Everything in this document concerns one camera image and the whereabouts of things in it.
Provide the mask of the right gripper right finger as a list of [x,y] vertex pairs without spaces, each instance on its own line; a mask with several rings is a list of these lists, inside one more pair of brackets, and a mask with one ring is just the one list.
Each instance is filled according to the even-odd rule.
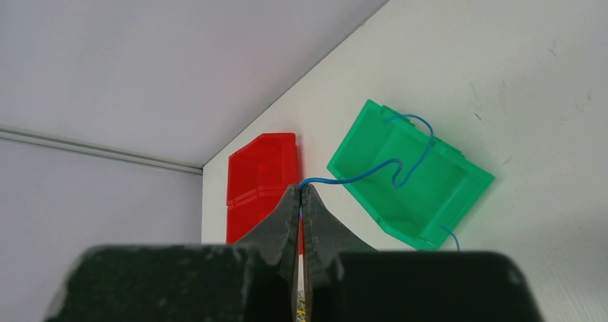
[[309,321],[541,321],[524,274],[486,251],[380,251],[302,188]]

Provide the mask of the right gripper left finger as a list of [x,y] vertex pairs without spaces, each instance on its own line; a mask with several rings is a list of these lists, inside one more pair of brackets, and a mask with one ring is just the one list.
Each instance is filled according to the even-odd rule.
[[300,190],[231,245],[98,245],[70,266],[45,321],[293,321]]

